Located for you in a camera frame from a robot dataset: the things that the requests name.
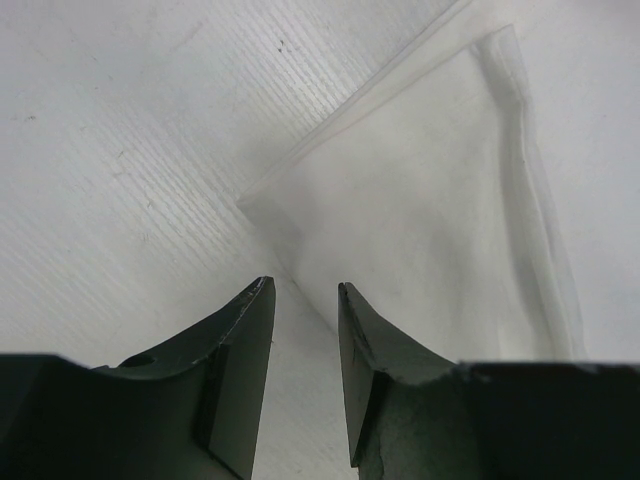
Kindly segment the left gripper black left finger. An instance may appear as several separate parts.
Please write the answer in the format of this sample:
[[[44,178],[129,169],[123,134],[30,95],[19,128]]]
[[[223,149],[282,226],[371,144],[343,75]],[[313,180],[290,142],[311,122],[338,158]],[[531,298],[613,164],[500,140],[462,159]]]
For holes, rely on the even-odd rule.
[[[1,358],[5,479],[248,479],[275,319],[270,277],[116,367]]]

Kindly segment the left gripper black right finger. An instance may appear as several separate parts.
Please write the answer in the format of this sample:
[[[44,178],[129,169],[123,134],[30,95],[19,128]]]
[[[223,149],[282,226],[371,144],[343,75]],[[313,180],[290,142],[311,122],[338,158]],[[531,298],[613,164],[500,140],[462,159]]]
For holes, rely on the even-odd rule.
[[[451,362],[349,283],[338,327],[351,465],[362,479],[635,479],[639,368]]]

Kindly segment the white t-shirt red print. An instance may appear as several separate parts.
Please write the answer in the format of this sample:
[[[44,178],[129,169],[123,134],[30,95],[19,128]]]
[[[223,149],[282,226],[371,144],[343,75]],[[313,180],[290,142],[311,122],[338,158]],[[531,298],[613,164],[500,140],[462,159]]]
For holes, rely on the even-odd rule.
[[[639,368],[639,5],[456,1],[239,200],[454,363]]]

